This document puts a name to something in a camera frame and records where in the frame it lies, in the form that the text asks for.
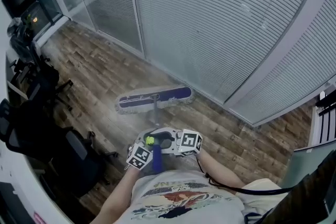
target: forearm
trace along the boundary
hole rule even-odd
[[[91,224],[111,224],[120,218],[131,202],[132,189],[139,178],[139,173],[140,171],[132,166],[128,168]]]
[[[212,158],[204,149],[201,148],[197,158],[203,170],[205,170],[205,172],[207,172],[217,182],[236,188],[242,188],[245,186],[245,184],[234,172]]]

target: cable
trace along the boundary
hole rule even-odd
[[[199,169],[204,174],[198,158],[196,158],[196,159],[197,159],[197,163],[198,163]],[[219,183],[214,178],[212,178],[208,173],[205,173],[205,177],[209,178],[209,184],[212,185],[212,186],[221,187],[221,188],[228,188],[228,189],[231,189],[231,190],[236,191],[238,193],[243,193],[243,194],[248,194],[248,195],[262,195],[262,196],[278,195],[278,194],[287,193],[287,192],[289,192],[289,191],[291,191],[293,189],[292,187],[291,188],[282,188],[282,189],[272,189],[272,190],[242,189],[242,188],[230,187],[230,186],[227,186],[225,184]]]

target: mop head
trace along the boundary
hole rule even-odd
[[[117,97],[116,111],[119,114],[136,114],[153,110],[154,97],[157,107],[163,109],[178,104],[190,104],[195,99],[195,93],[193,89],[183,85],[137,89]]]

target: wooden floor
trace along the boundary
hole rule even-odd
[[[157,68],[121,49],[88,29],[68,22],[43,46],[43,53],[59,70],[63,81],[74,85],[63,95],[71,112],[63,105],[55,110],[57,122],[74,126],[83,136],[96,133],[95,148],[101,152],[118,151],[118,160],[109,160],[106,182],[100,182],[81,203],[94,214],[122,177],[128,144],[140,131],[153,127],[151,114],[118,115],[116,97],[127,91],[177,84]],[[268,177],[278,183],[286,172],[292,151],[307,146],[311,122],[310,103],[286,115],[252,128],[198,95],[187,106],[161,110],[166,126],[197,130],[203,135],[203,147],[219,162],[248,183]],[[191,158],[169,162],[168,168],[198,169]]]

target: black office chair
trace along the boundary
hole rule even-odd
[[[63,185],[81,197],[103,178],[104,157],[71,127],[61,128],[34,101],[0,103],[0,139],[9,150],[51,164]]]
[[[30,100],[36,101],[37,105],[49,105],[50,116],[52,116],[56,100],[66,105],[68,110],[71,111],[72,107],[61,99],[58,94],[67,85],[72,86],[73,82],[68,80],[63,85],[57,87],[59,73],[55,68],[46,63],[48,58],[38,56],[33,42],[33,33],[29,27],[20,18],[14,18],[7,28],[7,34],[10,37],[9,42],[11,47],[17,52],[21,61],[16,67],[17,72],[22,72],[26,67],[30,70],[29,79],[31,82],[26,93],[27,97]]]

